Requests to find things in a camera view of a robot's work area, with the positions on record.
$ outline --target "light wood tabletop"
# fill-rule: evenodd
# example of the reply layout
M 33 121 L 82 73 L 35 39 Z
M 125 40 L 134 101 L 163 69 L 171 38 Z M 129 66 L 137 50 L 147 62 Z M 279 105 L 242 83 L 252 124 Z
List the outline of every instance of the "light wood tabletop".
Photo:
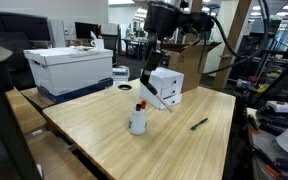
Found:
M 16 88 L 5 94 L 24 135 L 30 134 L 45 126 L 46 120 L 43 116 Z
M 26 89 L 21 91 L 21 93 L 41 110 L 54 105 L 54 102 L 38 93 L 37 88 Z
M 174 112 L 147 105 L 147 130 L 128 132 L 139 97 L 112 87 L 44 109 L 50 121 L 112 179 L 222 179 L 235 97 L 198 87 Z M 209 120 L 196 131 L 190 128 Z
M 35 163 L 43 169 L 45 180 L 92 180 L 95 176 L 50 132 L 27 140 Z

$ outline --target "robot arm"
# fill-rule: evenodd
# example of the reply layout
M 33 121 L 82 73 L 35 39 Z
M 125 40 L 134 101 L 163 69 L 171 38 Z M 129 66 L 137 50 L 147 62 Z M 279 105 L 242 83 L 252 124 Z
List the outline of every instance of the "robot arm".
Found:
M 170 0 L 150 1 L 146 15 L 144 30 L 148 32 L 148 43 L 146 47 L 145 60 L 146 64 L 140 78 L 141 83 L 155 95 L 165 107 L 172 112 L 172 109 L 164 102 L 163 98 L 157 95 L 157 90 L 149 83 L 151 72 L 159 65 L 165 56 L 161 50 L 163 39 L 173 35 L 177 27 L 181 28 L 184 33 L 188 33 L 191 28 L 197 31 L 210 31 L 214 22 L 205 13 L 182 13 L 176 5 L 181 2 Z

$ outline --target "white bottle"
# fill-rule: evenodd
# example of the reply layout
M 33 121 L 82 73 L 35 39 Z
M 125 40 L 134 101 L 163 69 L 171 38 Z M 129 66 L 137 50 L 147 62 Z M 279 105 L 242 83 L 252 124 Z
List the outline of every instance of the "white bottle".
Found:
M 129 132 L 133 135 L 141 135 L 147 126 L 145 109 L 132 108 L 128 125 Z

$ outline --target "black cable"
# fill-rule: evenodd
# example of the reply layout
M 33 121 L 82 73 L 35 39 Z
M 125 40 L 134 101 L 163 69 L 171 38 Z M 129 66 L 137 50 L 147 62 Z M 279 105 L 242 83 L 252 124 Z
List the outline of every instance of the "black cable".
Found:
M 263 23 L 264 23 L 264 38 L 263 38 L 263 41 L 260 45 L 260 47 L 258 48 L 258 50 L 256 52 L 254 52 L 252 55 L 250 55 L 249 57 L 242 57 L 240 55 L 238 55 L 237 53 L 234 52 L 234 50 L 231 48 L 231 46 L 229 45 L 228 41 L 227 41 L 227 38 L 225 36 L 225 33 L 224 33 L 224 30 L 221 26 L 221 24 L 218 22 L 218 20 L 215 18 L 215 17 L 212 17 L 211 16 L 211 19 L 216 23 L 216 25 L 218 26 L 219 30 L 220 30 L 220 33 L 221 33 L 221 36 L 224 40 L 224 43 L 225 45 L 227 46 L 228 50 L 234 55 L 236 56 L 237 58 L 243 58 L 241 59 L 240 61 L 236 62 L 236 63 L 233 63 L 233 64 L 230 64 L 228 66 L 225 66 L 225 67 L 222 67 L 222 68 L 219 68 L 217 70 L 214 70 L 214 71 L 210 71 L 210 72 L 206 72 L 206 73 L 201 73 L 200 72 L 200 66 L 201 66 L 201 61 L 202 61 L 202 57 L 203 57 L 203 54 L 204 54 L 204 49 L 205 49 L 205 46 L 206 46 L 206 41 L 204 41 L 204 46 L 203 46 L 203 51 L 201 53 L 201 56 L 200 56 L 200 61 L 199 61 L 199 64 L 198 64 L 198 73 L 201 74 L 201 75 L 208 75 L 208 74 L 213 74 L 213 73 L 216 73 L 216 72 L 219 72 L 219 71 L 223 71 L 223 70 L 226 70 L 228 68 L 231 68 L 231 67 L 234 67 L 234 66 L 237 66 L 239 64 L 242 64 L 242 63 L 245 63 L 246 61 L 249 61 L 251 59 L 253 59 L 254 57 L 256 57 L 258 54 L 260 54 L 262 52 L 262 49 L 264 48 L 265 44 L 266 44 L 266 40 L 268 38 L 268 28 L 269 28 L 269 23 L 270 23 L 270 14 L 269 14 L 269 9 L 268 9 L 268 5 L 267 5 L 267 2 L 266 0 L 262 0 L 263 2 L 263 6 L 261 6 L 261 13 L 262 13 L 262 16 L 263 16 Z

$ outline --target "red cap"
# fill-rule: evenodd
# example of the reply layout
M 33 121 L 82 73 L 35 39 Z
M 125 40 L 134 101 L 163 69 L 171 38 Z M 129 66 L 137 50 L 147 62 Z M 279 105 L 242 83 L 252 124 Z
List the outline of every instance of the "red cap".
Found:
M 142 109 L 145 109 L 146 102 L 145 102 L 145 101 L 142 101 L 142 102 L 141 102 L 141 105 L 142 105 Z

